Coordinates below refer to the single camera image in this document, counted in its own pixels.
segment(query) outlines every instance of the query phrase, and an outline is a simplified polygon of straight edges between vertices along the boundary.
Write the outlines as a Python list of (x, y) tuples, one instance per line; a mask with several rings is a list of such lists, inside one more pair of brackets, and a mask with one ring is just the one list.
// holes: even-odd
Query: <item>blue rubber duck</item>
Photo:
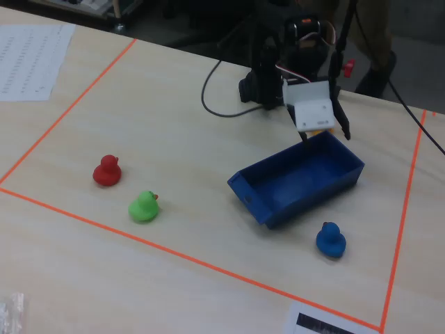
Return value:
[(330, 257), (341, 257), (346, 249), (346, 239), (336, 223), (323, 224), (316, 244), (320, 252)]

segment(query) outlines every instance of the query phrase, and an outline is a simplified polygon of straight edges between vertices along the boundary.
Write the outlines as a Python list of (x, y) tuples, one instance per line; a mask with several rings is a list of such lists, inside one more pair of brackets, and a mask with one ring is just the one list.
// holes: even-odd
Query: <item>red knob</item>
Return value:
[(355, 59), (351, 59), (343, 66), (344, 76), (345, 78), (350, 78), (350, 75), (353, 73), (355, 65)]

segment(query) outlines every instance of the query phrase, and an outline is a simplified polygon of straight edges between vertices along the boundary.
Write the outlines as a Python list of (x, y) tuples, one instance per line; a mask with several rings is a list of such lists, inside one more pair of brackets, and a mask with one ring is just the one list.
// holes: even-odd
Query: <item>orange tape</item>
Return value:
[(358, 318), (352, 317), (352, 316), (347, 315), (347, 314), (345, 314), (345, 313), (342, 313), (342, 312), (333, 310), (332, 308), (327, 308), (327, 307), (325, 307), (325, 306), (323, 306), (323, 305), (320, 305), (320, 304), (317, 304), (317, 303), (315, 303), (315, 302), (313, 302), (313, 301), (308, 301), (307, 299), (300, 298), (300, 297), (298, 297), (298, 296), (296, 296), (296, 295), (294, 295), (294, 294), (290, 294), (290, 293), (288, 293), (288, 292), (285, 292), (285, 291), (282, 291), (282, 290), (279, 290), (279, 289), (275, 289), (274, 287), (270, 287), (270, 286), (268, 286), (268, 285), (266, 285), (266, 284), (257, 282), (256, 280), (251, 280), (250, 278), (246, 278), (246, 277), (244, 277), (244, 276), (238, 275), (237, 273), (233, 273), (233, 272), (228, 271), (228, 270), (226, 270), (226, 269), (223, 269), (223, 268), (214, 266), (214, 265), (212, 265), (212, 264), (209, 264), (209, 263), (207, 263), (207, 262), (201, 261), (201, 260), (196, 259), (196, 258), (194, 258), (194, 257), (191, 257), (191, 256), (189, 256), (189, 255), (180, 253), (180, 252), (178, 252), (178, 251), (176, 251), (176, 250), (173, 250), (173, 249), (170, 249), (170, 248), (168, 248), (168, 247), (165, 247), (165, 246), (162, 246), (162, 245), (159, 245), (159, 244), (155, 244), (154, 242), (151, 242), (151, 241), (142, 239), (142, 238), (140, 238), (140, 237), (137, 237), (136, 235), (132, 235), (132, 234), (123, 232), (123, 231), (121, 231), (121, 230), (118, 230), (118, 229), (115, 229), (115, 228), (111, 228), (111, 227), (106, 226), (106, 225), (104, 225), (104, 224), (97, 223), (97, 222), (95, 222), (95, 221), (91, 221), (90, 219), (87, 219), (87, 218), (78, 216), (78, 215), (76, 215), (76, 214), (72, 214), (72, 213), (66, 212), (65, 210), (59, 209), (59, 208), (57, 208), (57, 207), (53, 207), (53, 206), (48, 205), (48, 204), (46, 204), (46, 203), (43, 203), (43, 202), (40, 202), (40, 201), (38, 201), (38, 200), (34, 200), (34, 199), (32, 199), (32, 198), (29, 198), (29, 197), (20, 195), (19, 193), (15, 193), (15, 192), (13, 192), (13, 191), (10, 191), (10, 190), (4, 189), (4, 188), (0, 188), (0, 192), (2, 192), (2, 193), (7, 193), (8, 195), (11, 195), (11, 196), (14, 196), (14, 197), (16, 197), (16, 198), (20, 198), (20, 199), (22, 199), (22, 200), (31, 202), (31, 203), (33, 203), (33, 204), (39, 205), (39, 206), (44, 207), (44, 208), (46, 208), (46, 209), (49, 209), (49, 210), (51, 210), (51, 211), (58, 212), (59, 214), (63, 214), (64, 216), (68, 216), (68, 217), (70, 217), (70, 218), (74, 218), (74, 219), (76, 219), (76, 220), (78, 220), (78, 221), (82, 221), (82, 222), (84, 222), (84, 223), (93, 225), (93, 226), (95, 226), (95, 227), (97, 227), (97, 228), (101, 228), (101, 229), (106, 230), (106, 231), (108, 231), (108, 232), (112, 232), (112, 233), (115, 233), (115, 234), (118, 234), (118, 235), (122, 235), (123, 237), (126, 237), (126, 238), (128, 238), (128, 239), (131, 239), (131, 240), (140, 242), (140, 243), (142, 243), (142, 244), (151, 246), (151, 247), (153, 247), (153, 248), (159, 249), (160, 251), (164, 251), (164, 252), (167, 252), (167, 253), (172, 254), (172, 255), (174, 255), (174, 256), (180, 257), (180, 258), (182, 258), (182, 259), (184, 259), (184, 260), (188, 260), (188, 261), (190, 261), (190, 262), (199, 264), (200, 266), (209, 268), (209, 269), (214, 270), (214, 271), (217, 271), (217, 272), (219, 272), (219, 273), (223, 273), (223, 274), (225, 274), (225, 275), (227, 275), (227, 276), (236, 278), (237, 280), (241, 280), (241, 281), (243, 281), (243, 282), (245, 282), (245, 283), (254, 285), (254, 286), (256, 286), (256, 287), (260, 287), (260, 288), (262, 288), (262, 289), (268, 290), (268, 291), (270, 291), (270, 292), (274, 292), (274, 293), (279, 294), (279, 295), (281, 295), (281, 296), (285, 296), (285, 297), (287, 297), (287, 298), (293, 299), (294, 301), (299, 301), (299, 302), (301, 302), (301, 303), (304, 303), (304, 304), (313, 306), (313, 307), (318, 308), (318, 309), (320, 309), (320, 310), (323, 310), (323, 311), (332, 313), (332, 314), (334, 314), (334, 315), (336, 315), (336, 316), (338, 316), (338, 317), (342, 317), (342, 318), (344, 318), (344, 319), (353, 321), (353, 322), (355, 322), (356, 324), (360, 324), (360, 325), (362, 325), (362, 326), (368, 327), (368, 328), (373, 329), (373, 330), (375, 330), (375, 331), (378, 331), (378, 330), (379, 330), (379, 327), (376, 326), (376, 325), (369, 324), (369, 323), (367, 323), (367, 322), (365, 322), (365, 321), (363, 321), (363, 320), (360, 320), (360, 319), (358, 319)]
[(32, 151), (45, 139), (46, 136), (57, 126), (58, 123), (82, 100), (82, 98), (97, 84), (97, 82), (126, 54), (128, 50), (134, 45), (137, 39), (131, 41), (130, 44), (115, 58), (114, 61), (111, 62), (110, 65), (106, 67), (106, 69), (85, 89), (85, 91), (79, 96), (73, 104), (62, 114), (60, 117), (53, 123), (52, 126), (49, 127), (47, 131), (22, 155), (22, 157), (14, 164), (14, 166), (0, 179), (0, 184), (2, 184), (12, 173), (13, 171), (25, 160)]
[[(420, 122), (422, 125), (425, 124), (425, 119), (426, 119), (426, 110), (423, 110), (422, 119), (421, 119), (421, 122)], [(394, 252), (394, 259), (393, 259), (393, 262), (392, 262), (391, 275), (389, 277), (387, 295), (385, 297), (385, 306), (383, 307), (382, 321), (380, 322), (380, 330), (379, 331), (381, 333), (384, 332), (385, 325), (386, 325), (386, 322), (387, 322), (388, 311), (389, 311), (389, 302), (391, 301), (392, 289), (394, 287), (394, 280), (396, 278), (398, 256), (399, 256), (399, 254), (401, 252), (403, 230), (405, 229), (406, 213), (408, 211), (408, 205), (410, 203), (410, 193), (411, 193), (412, 179), (414, 177), (414, 171), (416, 169), (417, 155), (419, 153), (419, 146), (420, 146), (421, 138), (422, 138), (422, 129), (419, 128), (419, 130), (417, 132), (416, 145), (414, 146), (414, 152), (412, 154), (410, 176), (408, 177), (408, 182), (407, 182), (407, 185), (406, 185), (405, 199), (403, 201), (402, 216), (400, 218), (401, 222), (400, 222), (400, 225), (398, 227), (396, 250)]]

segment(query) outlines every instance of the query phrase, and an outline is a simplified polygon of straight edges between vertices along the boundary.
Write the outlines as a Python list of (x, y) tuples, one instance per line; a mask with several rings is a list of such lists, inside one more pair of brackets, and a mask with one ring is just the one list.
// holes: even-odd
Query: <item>blue box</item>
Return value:
[(322, 132), (240, 170), (228, 183), (258, 223), (272, 228), (356, 184), (363, 167)]

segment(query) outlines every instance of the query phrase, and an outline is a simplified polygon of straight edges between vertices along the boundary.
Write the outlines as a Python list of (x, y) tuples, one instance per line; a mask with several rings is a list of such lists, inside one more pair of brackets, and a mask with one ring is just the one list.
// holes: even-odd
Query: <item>white paper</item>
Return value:
[(0, 26), (0, 101), (47, 101), (73, 24)]
[(300, 326), (297, 324), (298, 315), (300, 313), (353, 334), (378, 334), (378, 332), (373, 329), (349, 321), (342, 317), (338, 317), (336, 315), (333, 315), (332, 313), (320, 310), (318, 308), (314, 308), (299, 301), (294, 301), (291, 305), (291, 309), (289, 310), (287, 316), (287, 321), (284, 325), (283, 334), (336, 334), (341, 332), (330, 331), (326, 328), (320, 329), (320, 327), (306, 328), (304, 326)]

